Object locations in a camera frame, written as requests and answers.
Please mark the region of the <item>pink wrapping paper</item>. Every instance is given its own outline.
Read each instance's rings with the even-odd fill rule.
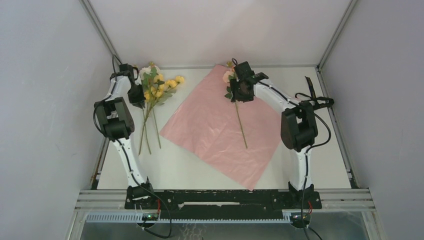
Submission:
[[[259,98],[238,102],[246,149],[236,106],[224,97],[227,85],[223,75],[227,70],[216,65],[178,107],[160,135],[253,190],[281,141],[281,117]]]

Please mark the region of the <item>gray floor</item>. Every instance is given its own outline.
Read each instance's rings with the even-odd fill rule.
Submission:
[[[313,213],[310,225],[325,240],[367,240],[361,213]],[[167,235],[169,224],[157,224],[152,231]],[[309,231],[311,240],[318,237]],[[143,231],[135,223],[86,223],[82,240],[126,240],[158,239]],[[306,239],[302,229],[290,224],[173,224],[172,238],[175,240],[302,240]]]

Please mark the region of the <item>black strap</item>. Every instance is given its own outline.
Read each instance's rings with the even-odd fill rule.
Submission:
[[[310,100],[307,100],[307,102],[315,102],[315,105],[313,105],[313,110],[318,110],[322,108],[331,108],[334,105],[334,99],[324,96],[319,96],[315,94],[314,85],[312,84],[311,78],[308,76],[305,76],[307,85],[309,87],[310,96],[303,94],[303,93],[296,93],[294,97],[296,98],[297,95],[302,95],[304,97],[309,97]]]

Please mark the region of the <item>gray wall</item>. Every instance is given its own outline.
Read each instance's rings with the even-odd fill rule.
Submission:
[[[323,75],[388,238],[423,239],[424,1],[359,1]]]
[[[111,56],[77,0],[2,0],[0,66],[0,239],[64,239]]]

